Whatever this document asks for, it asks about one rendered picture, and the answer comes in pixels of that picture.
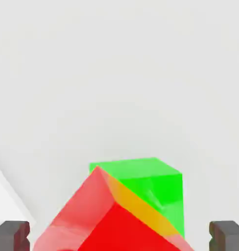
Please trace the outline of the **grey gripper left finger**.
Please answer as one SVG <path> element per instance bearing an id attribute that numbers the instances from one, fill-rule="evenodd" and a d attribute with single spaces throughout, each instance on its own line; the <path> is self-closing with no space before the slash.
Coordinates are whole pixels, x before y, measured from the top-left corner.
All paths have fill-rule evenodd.
<path id="1" fill-rule="evenodd" d="M 4 221 L 0 224 L 0 251 L 30 251 L 28 221 Z"/>

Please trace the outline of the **small red cube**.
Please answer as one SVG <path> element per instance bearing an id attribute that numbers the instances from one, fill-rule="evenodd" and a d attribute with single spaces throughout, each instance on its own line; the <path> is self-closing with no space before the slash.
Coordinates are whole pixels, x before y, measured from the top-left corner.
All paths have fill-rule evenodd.
<path id="1" fill-rule="evenodd" d="M 170 221 L 96 167 L 33 251 L 193 251 Z"/>

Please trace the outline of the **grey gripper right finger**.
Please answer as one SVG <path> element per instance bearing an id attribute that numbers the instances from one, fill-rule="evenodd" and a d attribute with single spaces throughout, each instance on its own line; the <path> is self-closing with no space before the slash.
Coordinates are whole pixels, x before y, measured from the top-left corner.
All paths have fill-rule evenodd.
<path id="1" fill-rule="evenodd" d="M 234 221 L 211 221 L 209 251 L 239 251 L 239 225 Z"/>

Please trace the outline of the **small green cube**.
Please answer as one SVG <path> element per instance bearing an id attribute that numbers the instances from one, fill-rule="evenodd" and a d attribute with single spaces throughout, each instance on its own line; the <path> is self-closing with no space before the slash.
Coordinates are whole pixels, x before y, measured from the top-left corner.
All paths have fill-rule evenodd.
<path id="1" fill-rule="evenodd" d="M 156 157 L 92 162 L 89 172 L 97 166 L 159 211 L 185 236 L 181 172 Z"/>

